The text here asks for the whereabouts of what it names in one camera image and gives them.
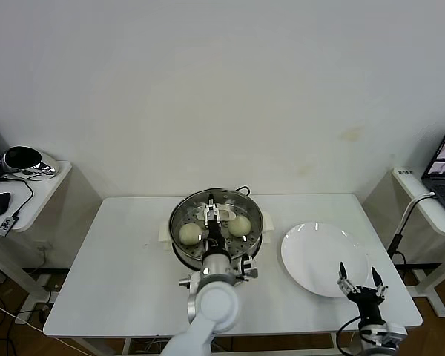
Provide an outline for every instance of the electric outlet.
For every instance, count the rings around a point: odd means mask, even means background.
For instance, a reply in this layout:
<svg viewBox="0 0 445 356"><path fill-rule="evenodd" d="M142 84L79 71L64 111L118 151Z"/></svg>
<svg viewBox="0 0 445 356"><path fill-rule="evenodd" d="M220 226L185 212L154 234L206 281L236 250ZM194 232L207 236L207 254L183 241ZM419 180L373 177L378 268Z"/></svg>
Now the electric outlet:
<svg viewBox="0 0 445 356"><path fill-rule="evenodd" d="M51 243L49 241L35 240L35 241L33 241L33 246L35 246L35 248L40 251L43 249L46 251L53 249L53 246L51 245Z"/></svg>

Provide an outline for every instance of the pot handle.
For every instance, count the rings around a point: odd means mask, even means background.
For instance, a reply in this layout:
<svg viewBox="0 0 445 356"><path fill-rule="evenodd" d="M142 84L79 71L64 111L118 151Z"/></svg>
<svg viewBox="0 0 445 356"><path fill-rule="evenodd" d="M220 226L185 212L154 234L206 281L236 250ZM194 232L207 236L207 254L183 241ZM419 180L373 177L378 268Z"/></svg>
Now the pot handle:
<svg viewBox="0 0 445 356"><path fill-rule="evenodd" d="M251 190L249 189L249 187L247 185L243 185L242 187L239 187L238 189L236 189L236 191L241 191L243 189L247 190L246 196L248 197L249 194L251 193Z"/></svg>

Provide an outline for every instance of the steamed bun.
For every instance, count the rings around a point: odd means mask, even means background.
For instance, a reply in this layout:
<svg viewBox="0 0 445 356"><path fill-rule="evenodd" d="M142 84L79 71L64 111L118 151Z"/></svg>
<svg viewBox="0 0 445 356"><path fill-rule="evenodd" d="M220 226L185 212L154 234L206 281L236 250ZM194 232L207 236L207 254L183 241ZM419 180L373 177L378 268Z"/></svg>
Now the steamed bun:
<svg viewBox="0 0 445 356"><path fill-rule="evenodd" d="M237 215L234 220L228 223L229 232L235 237L242 237L251 232L251 221L243 215Z"/></svg>
<svg viewBox="0 0 445 356"><path fill-rule="evenodd" d="M191 224L184 224L178 232L179 241L183 245L193 246L200 241L200 236L202 235L201 228L192 222Z"/></svg>

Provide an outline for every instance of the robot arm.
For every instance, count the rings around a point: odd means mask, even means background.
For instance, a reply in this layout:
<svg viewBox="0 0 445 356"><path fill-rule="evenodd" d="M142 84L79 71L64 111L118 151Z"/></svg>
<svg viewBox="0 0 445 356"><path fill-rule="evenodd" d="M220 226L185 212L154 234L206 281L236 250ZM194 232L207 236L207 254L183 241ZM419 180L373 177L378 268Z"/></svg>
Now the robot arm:
<svg viewBox="0 0 445 356"><path fill-rule="evenodd" d="M372 267L372 279L376 288L355 286L348 279L344 264L340 263L340 279L338 285L343 293L356 303L360 313L359 332L362 352L364 355L394 355L399 345L407 337L403 326L388 323L380 315L379 305L385 300L387 286Z"/></svg>
<svg viewBox="0 0 445 356"><path fill-rule="evenodd" d="M231 329L240 313L240 302L234 285L238 280L257 277L252 257L244 254L235 270L231 266L224 236L220 231L220 215L212 194L205 207L208 236L203 241L202 266L189 278L179 281L189 289L186 332L175 335L163 349L164 356L207 356L217 333Z"/></svg>
<svg viewBox="0 0 445 356"><path fill-rule="evenodd" d="M173 337L163 356L207 356L214 334L229 330L237 322L240 302L234 287L226 282L204 286L196 298L196 317L188 330Z"/></svg>

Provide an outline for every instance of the wall stain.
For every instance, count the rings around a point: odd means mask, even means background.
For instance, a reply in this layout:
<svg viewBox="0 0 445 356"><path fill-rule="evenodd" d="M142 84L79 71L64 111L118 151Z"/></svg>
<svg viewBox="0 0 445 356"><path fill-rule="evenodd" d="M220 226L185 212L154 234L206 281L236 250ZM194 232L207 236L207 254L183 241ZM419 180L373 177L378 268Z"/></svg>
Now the wall stain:
<svg viewBox="0 0 445 356"><path fill-rule="evenodd" d="M314 166L313 165L302 165L300 168L298 168L298 175L300 177L304 177L307 176L308 174L310 174L310 172L313 171Z"/></svg>
<svg viewBox="0 0 445 356"><path fill-rule="evenodd" d="M360 140L364 132L364 125L350 128L339 135L339 138L347 142L357 142Z"/></svg>

